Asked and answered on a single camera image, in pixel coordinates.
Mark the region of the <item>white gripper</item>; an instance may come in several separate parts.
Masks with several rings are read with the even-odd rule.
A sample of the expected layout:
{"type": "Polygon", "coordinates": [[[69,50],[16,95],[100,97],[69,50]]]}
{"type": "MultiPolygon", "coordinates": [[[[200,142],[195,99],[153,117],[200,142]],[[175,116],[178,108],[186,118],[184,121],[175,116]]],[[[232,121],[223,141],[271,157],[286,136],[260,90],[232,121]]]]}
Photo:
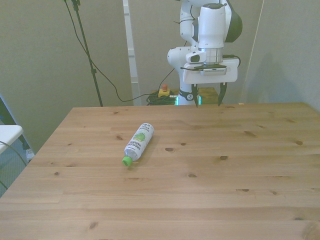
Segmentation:
{"type": "Polygon", "coordinates": [[[202,63],[186,63],[182,70],[182,81],[191,85],[191,93],[194,103],[198,107],[199,88],[197,84],[220,83],[218,95],[218,106],[225,97],[228,83],[233,83],[238,79],[238,58],[225,58],[214,66],[204,66],[202,63]]]}

